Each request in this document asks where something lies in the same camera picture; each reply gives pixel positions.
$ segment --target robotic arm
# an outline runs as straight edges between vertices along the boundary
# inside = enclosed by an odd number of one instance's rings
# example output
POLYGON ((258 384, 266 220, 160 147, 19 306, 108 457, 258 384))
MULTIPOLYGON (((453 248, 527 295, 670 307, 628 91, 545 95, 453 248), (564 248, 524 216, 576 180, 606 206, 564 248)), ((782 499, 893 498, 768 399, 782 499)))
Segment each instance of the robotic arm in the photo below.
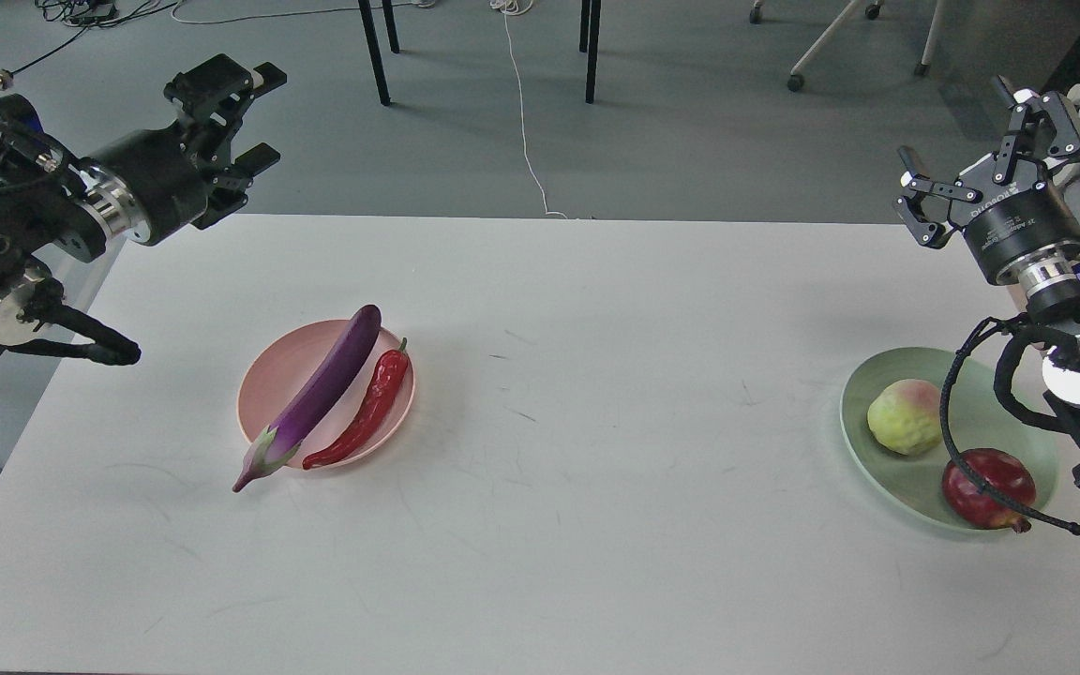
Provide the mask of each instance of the robotic arm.
MULTIPOLYGON (((931 179, 918 154, 904 146, 899 153, 907 171, 895 211, 919 245, 943 247, 959 231, 986 282, 1020 284, 1026 312, 996 322, 1012 340, 998 361, 995 394, 1017 419, 1068 433, 1080 449, 1080 226, 1053 181, 1055 172, 1080 162, 1080 120, 1062 94, 1014 90, 1002 78, 998 90, 1011 108, 999 149, 966 167, 953 183, 942 183, 931 179), (943 221, 924 214, 922 204, 929 198, 947 204, 943 221), (1045 346, 1041 375, 1055 417, 1027 409, 1011 394, 1012 376, 1028 343, 1045 346)), ((957 352, 951 379, 964 355, 957 352)), ((955 454, 955 448, 948 451, 955 454)), ((1072 473, 1080 487, 1080 464, 1072 473)), ((1080 535, 1076 524, 1045 521, 1068 525, 1080 535)))
POLYGON ((253 178, 281 159, 255 146, 234 160, 232 137, 254 99, 286 82, 273 64, 249 71, 219 54, 164 89, 176 119, 127 134, 85 158, 43 132, 39 116, 0 72, 0 355, 3 351, 136 363, 127 337, 66 307, 64 287, 35 253, 56 244, 91 261, 125 235, 152 246, 186 225, 205 230, 247 202, 253 178), (89 343, 39 337, 64 325, 89 343))

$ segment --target peach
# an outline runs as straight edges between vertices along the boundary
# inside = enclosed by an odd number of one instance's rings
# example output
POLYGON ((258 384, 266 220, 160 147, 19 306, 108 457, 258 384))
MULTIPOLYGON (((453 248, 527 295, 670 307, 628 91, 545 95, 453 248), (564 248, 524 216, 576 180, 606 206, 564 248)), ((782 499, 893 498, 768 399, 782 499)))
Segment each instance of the peach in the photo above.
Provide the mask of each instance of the peach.
POLYGON ((927 380, 897 380, 866 411, 874 438, 900 456, 918 456, 939 444, 940 389, 927 380))

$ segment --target black table leg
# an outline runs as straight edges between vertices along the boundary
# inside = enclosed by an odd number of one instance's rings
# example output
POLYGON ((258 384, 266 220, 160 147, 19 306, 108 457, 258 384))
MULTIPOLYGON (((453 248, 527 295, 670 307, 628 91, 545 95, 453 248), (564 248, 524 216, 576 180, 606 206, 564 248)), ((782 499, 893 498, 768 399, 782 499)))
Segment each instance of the black table leg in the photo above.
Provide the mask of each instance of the black table leg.
POLYGON ((390 105, 390 90, 387 89, 386 69, 381 67, 381 50, 378 48, 378 33, 373 28, 373 9, 369 0, 356 0, 361 9, 361 24, 365 26, 365 42, 369 43, 369 60, 373 62, 373 79, 378 82, 378 99, 382 106, 390 105))
POLYGON ((603 13, 603 0, 589 0, 589 3, 591 3, 591 21, 589 21, 591 35, 589 35, 586 59, 586 103, 594 103, 594 80, 599 68, 599 15, 603 13))
POLYGON ((399 53, 399 30, 394 27, 394 3, 391 0, 381 0, 381 13, 387 18, 387 36, 390 38, 390 51, 399 53))
POLYGON ((591 27, 591 0, 582 0, 582 30, 581 38, 578 39, 578 51, 586 52, 586 31, 591 27))

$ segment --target purple eggplant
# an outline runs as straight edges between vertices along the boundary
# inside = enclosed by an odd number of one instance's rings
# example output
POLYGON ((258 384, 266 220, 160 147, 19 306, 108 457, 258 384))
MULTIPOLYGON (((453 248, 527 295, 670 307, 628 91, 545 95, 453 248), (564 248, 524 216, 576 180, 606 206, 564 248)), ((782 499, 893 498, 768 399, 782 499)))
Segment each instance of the purple eggplant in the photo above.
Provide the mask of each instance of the purple eggplant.
POLYGON ((265 478, 286 465, 299 445, 336 405, 339 396, 356 379, 366 359, 373 353, 381 329, 381 311, 374 305, 356 310, 323 362, 302 386, 299 393, 248 445, 244 470, 240 472, 232 492, 243 490, 256 478, 265 478))

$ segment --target red chili pepper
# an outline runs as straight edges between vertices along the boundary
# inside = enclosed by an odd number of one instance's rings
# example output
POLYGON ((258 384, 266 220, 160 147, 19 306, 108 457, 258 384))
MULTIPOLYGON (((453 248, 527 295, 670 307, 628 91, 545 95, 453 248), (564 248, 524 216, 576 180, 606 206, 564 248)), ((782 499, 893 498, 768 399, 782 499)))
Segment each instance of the red chili pepper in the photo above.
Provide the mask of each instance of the red chili pepper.
POLYGON ((365 390, 356 417, 352 418, 352 422, 348 423, 348 428, 330 445, 306 457, 302 469, 336 464, 364 445, 381 427, 381 422, 384 422, 390 407, 394 406, 394 397, 399 394, 399 388, 402 388, 408 365, 410 357, 407 355, 407 340, 404 338, 397 350, 382 353, 378 363, 374 364, 373 379, 365 390))

